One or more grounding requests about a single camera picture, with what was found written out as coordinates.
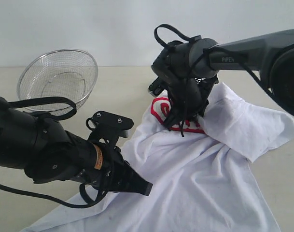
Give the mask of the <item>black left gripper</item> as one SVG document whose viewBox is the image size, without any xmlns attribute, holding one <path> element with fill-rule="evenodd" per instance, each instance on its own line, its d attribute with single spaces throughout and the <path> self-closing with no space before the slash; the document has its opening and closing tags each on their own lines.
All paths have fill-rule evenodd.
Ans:
<svg viewBox="0 0 294 232">
<path fill-rule="evenodd" d="M 153 184 L 143 179 L 123 159 L 119 148 L 109 149 L 107 144 L 95 143 L 94 161 L 84 169 L 82 182 L 99 190 L 103 187 L 110 192 L 138 193 L 149 196 Z"/>
</svg>

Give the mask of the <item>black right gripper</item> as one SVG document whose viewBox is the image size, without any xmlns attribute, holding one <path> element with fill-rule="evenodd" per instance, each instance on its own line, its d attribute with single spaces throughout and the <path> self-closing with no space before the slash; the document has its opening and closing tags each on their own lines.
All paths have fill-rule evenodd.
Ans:
<svg viewBox="0 0 294 232">
<path fill-rule="evenodd" d="M 167 129 L 178 125 L 181 129 L 186 120 L 203 116 L 209 104 L 208 97 L 219 83 L 217 77 L 210 79 L 189 78 L 168 86 L 168 100 L 171 109 L 164 120 Z"/>
</svg>

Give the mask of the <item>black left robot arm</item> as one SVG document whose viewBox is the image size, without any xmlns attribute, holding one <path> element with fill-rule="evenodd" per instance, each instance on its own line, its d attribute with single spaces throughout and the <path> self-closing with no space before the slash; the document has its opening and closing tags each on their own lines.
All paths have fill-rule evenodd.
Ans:
<svg viewBox="0 0 294 232">
<path fill-rule="evenodd" d="M 76 114 L 63 97 L 8 102 L 0 97 L 0 167 L 22 169 L 35 184 L 72 180 L 97 190 L 148 196 L 143 179 L 116 145 L 133 120 L 98 111 L 86 120 L 87 139 L 65 130 L 61 121 Z"/>
</svg>

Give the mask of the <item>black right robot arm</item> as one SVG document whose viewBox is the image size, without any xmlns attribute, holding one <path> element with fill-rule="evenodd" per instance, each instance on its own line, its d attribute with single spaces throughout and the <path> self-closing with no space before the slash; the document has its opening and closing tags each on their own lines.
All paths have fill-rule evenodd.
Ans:
<svg viewBox="0 0 294 232">
<path fill-rule="evenodd" d="M 164 42 L 151 68 L 157 78 L 150 94 L 168 92 L 171 110 L 164 121 L 170 129 L 182 128 L 186 120 L 203 116 L 209 95 L 221 70 L 245 70 L 282 109 L 294 116 L 294 29 L 219 44 L 201 36 L 188 37 L 175 27 L 162 24 L 179 40 Z"/>
</svg>

